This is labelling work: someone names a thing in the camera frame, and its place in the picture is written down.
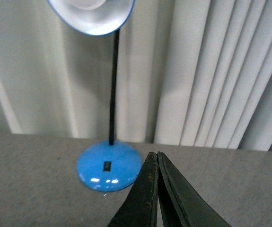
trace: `gray table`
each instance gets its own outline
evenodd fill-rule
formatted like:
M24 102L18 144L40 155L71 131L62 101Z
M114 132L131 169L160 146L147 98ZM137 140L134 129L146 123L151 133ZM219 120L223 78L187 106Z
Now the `gray table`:
M105 194L81 184L76 160L95 142L0 134L0 226L106 226L130 187ZM272 227L272 152L132 145L143 160L164 152L231 226Z

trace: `curtain fold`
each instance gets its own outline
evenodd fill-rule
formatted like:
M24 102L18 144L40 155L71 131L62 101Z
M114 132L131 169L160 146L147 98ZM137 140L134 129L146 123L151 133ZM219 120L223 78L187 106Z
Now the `curtain fold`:
M0 132L106 140L113 36L45 0L0 1ZM136 0L121 29L117 139L272 150L272 1Z

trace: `black switch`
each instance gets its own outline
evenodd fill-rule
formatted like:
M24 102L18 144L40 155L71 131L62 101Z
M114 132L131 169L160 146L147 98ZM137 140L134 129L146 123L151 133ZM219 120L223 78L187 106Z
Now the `black switch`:
M103 164L103 172L110 172L111 171L111 165L112 165L112 162L105 161L104 164Z

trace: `white curtain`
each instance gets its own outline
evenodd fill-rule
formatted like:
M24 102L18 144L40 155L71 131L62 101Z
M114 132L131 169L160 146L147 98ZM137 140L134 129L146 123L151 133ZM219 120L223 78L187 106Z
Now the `white curtain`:
M107 139L112 45L0 1L0 132ZM136 0L116 98L120 140L272 150L272 0Z

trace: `desk lamp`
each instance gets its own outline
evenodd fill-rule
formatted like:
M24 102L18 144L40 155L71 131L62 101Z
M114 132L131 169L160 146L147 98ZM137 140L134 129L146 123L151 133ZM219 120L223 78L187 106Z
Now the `desk lamp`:
M141 157L132 146L114 140L115 95L120 27L135 0L48 0L69 26L86 35L114 33L109 140L85 149L77 160L80 180L89 188L113 192L132 184L141 169Z

